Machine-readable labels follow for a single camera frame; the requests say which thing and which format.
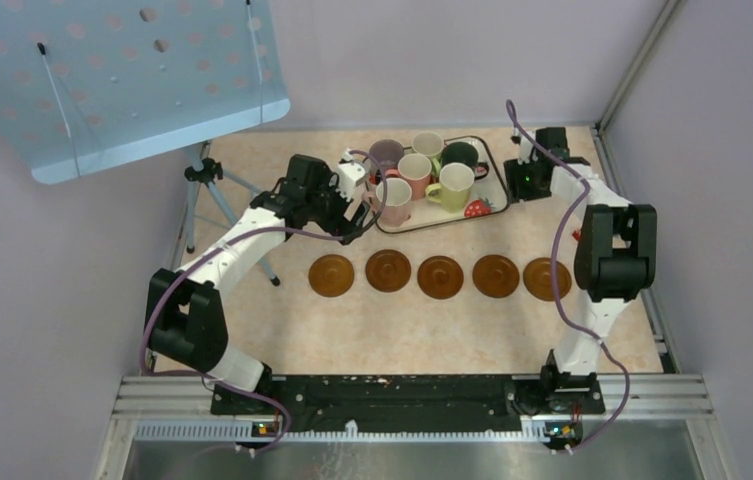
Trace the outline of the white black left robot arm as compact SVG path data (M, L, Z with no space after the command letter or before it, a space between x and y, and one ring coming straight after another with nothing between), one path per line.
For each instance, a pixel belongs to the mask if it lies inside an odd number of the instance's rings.
M234 387L235 401L249 413L271 404L270 369L230 339L223 296L264 257L313 223L318 238L348 244L367 229L367 206L346 215L369 173L351 151L339 164L293 155L284 177L255 196L239 220L201 256L150 280L143 352L152 352Z

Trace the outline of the dark green mug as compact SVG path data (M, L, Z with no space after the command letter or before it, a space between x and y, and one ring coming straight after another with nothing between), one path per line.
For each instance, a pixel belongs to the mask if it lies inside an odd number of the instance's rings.
M450 164L462 164L469 167L476 180L485 178L490 171L489 164L480 159L477 148L467 142L453 142L445 146L440 160L441 169Z

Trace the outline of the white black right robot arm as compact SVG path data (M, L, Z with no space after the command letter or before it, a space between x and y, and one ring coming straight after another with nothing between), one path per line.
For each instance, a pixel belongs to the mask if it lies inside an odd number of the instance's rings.
M615 321L654 281L658 223L653 206L615 193L585 161L565 157L562 144L544 143L560 138L555 128L529 133L517 126L512 133L521 149L517 165L543 167L552 195L569 204L553 245L560 245L570 217L582 222L573 260L578 316L564 321L566 333L550 352L538 385L541 404L552 412L593 395L597 363L608 350Z

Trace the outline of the brown round coaster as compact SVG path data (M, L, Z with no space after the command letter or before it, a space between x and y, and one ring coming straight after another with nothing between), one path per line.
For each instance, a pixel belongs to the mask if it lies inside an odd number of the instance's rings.
M327 254L316 259L308 272L312 290L320 296L334 298L346 293L354 284L355 270L352 262L338 254Z
M490 254L476 261L472 280L481 294L491 298L506 298L517 290L520 271L508 257Z
M383 249L373 253L365 264L368 283L383 293L393 293L403 289L410 280L411 272L408 257L393 249Z
M420 264L417 270L417 283L426 296L446 300L461 291L464 285L464 272L453 258L436 255Z
M552 267L552 261L549 257L531 260L524 269L523 278L529 293L546 302L554 301L554 285L557 285L561 298L564 298L570 292L573 285L567 267L561 262L556 262L555 267Z

